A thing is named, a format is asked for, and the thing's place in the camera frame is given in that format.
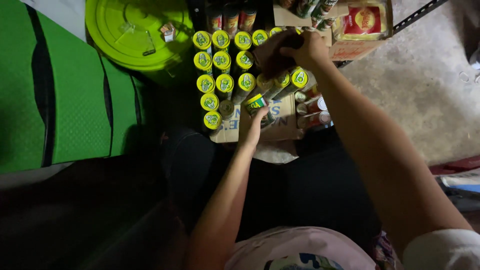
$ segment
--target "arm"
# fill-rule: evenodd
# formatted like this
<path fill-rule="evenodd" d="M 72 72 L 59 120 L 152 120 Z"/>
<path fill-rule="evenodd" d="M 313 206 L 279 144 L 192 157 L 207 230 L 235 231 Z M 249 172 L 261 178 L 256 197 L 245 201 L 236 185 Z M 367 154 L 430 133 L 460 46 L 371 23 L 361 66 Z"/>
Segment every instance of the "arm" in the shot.
<path fill-rule="evenodd" d="M 250 119 L 242 106 L 239 144 L 190 236 L 185 269 L 224 268 L 239 231 L 250 162 L 260 136 L 260 120 L 267 112 L 265 107 Z"/>
<path fill-rule="evenodd" d="M 302 48 L 282 48 L 282 53 L 313 72 L 338 135 L 397 251 L 401 254 L 410 241 L 428 232 L 472 230 L 400 126 L 340 73 L 320 35 L 304 33 Z"/>

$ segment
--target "lucky me noodle package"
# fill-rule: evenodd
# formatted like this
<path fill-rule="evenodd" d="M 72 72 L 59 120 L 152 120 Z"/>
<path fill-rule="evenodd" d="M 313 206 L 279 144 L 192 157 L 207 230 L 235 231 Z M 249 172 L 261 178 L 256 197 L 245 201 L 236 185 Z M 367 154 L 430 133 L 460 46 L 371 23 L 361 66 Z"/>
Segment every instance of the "lucky me noodle package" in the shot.
<path fill-rule="evenodd" d="M 337 18 L 336 40 L 381 40 L 391 37 L 393 18 L 388 0 L 350 0 L 348 15 Z"/>

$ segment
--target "brown cloth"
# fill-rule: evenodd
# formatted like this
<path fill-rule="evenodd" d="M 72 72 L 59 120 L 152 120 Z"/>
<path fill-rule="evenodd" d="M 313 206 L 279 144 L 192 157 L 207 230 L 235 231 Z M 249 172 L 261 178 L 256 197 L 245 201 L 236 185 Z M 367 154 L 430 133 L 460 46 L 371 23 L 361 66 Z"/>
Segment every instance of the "brown cloth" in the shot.
<path fill-rule="evenodd" d="M 272 79 L 282 72 L 297 66 L 295 60 L 280 54 L 281 47 L 299 49 L 304 39 L 294 29 L 276 33 L 265 43 L 253 50 L 255 63 L 260 67 L 265 79 Z"/>

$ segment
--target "concrete floor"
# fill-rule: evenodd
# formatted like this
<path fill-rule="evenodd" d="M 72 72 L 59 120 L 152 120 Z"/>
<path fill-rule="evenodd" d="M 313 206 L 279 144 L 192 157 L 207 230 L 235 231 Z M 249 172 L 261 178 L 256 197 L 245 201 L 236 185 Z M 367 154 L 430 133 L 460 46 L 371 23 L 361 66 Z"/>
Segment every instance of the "concrete floor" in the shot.
<path fill-rule="evenodd" d="M 480 40 L 475 31 L 480 8 L 474 1 L 450 0 L 341 69 L 401 125 L 429 165 L 480 154 L 480 84 L 474 82 L 480 72 L 469 66 L 464 49 L 472 51 Z M 428 2 L 395 0 L 394 23 Z M 459 79 L 461 72 L 468 75 L 467 83 Z M 260 146 L 257 157 L 270 162 L 294 158 L 271 149 L 271 144 Z"/>

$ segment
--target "hand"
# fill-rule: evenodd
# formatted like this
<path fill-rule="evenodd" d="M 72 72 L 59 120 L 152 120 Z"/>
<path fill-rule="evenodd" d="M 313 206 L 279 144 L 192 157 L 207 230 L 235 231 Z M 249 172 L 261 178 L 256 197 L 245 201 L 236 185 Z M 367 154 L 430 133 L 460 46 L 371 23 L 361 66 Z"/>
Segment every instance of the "hand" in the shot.
<path fill-rule="evenodd" d="M 328 57 L 328 48 L 318 32 L 304 31 L 301 36 L 304 42 L 300 49 L 283 47 L 280 48 L 280 54 L 292 57 L 297 65 L 312 72 L 319 66 L 333 66 Z"/>
<path fill-rule="evenodd" d="M 240 128 L 238 147 L 249 147 L 255 150 L 260 138 L 260 121 L 270 109 L 261 107 L 257 113 L 250 117 L 244 105 L 240 106 Z"/>

